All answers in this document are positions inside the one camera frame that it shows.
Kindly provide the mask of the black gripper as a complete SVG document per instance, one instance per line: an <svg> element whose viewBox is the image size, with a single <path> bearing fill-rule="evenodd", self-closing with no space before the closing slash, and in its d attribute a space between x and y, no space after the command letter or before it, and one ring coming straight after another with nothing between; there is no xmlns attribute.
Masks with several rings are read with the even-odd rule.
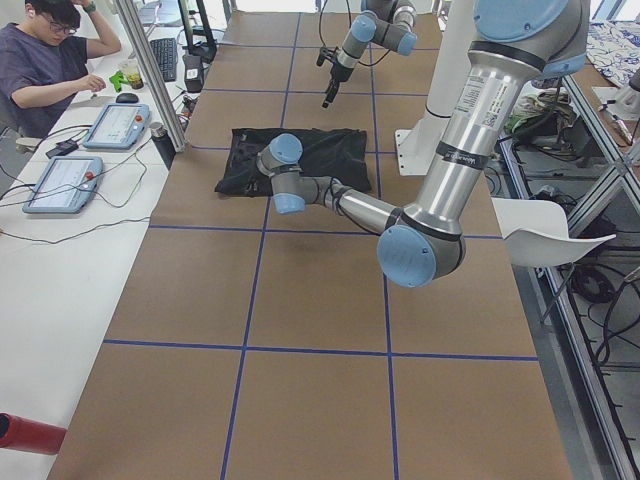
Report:
<svg viewBox="0 0 640 480"><path fill-rule="evenodd" d="M345 66L338 61L332 63L330 81L325 90L325 98L322 102L323 108L328 108L333 103L339 91L340 84L347 82L354 70L354 66Z"/></svg>

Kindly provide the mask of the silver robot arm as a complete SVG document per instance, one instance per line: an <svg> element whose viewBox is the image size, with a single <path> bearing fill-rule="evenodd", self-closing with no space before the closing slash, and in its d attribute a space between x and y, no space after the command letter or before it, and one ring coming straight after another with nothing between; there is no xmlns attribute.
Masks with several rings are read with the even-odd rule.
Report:
<svg viewBox="0 0 640 480"><path fill-rule="evenodd" d="M340 85L350 79L370 44L408 56L417 42L413 32L416 9L411 1L362 1L360 9L342 44L333 49L323 44L319 50L316 65L331 64L323 108L334 101Z"/></svg>
<svg viewBox="0 0 640 480"><path fill-rule="evenodd" d="M461 213L523 86L580 70L588 26L585 1L453 2L424 117L398 142L424 173L416 199L397 207L333 177L303 176L302 145L286 133L255 161L277 211L320 204L376 233L381 269L398 285L450 274L465 255Z"/></svg>

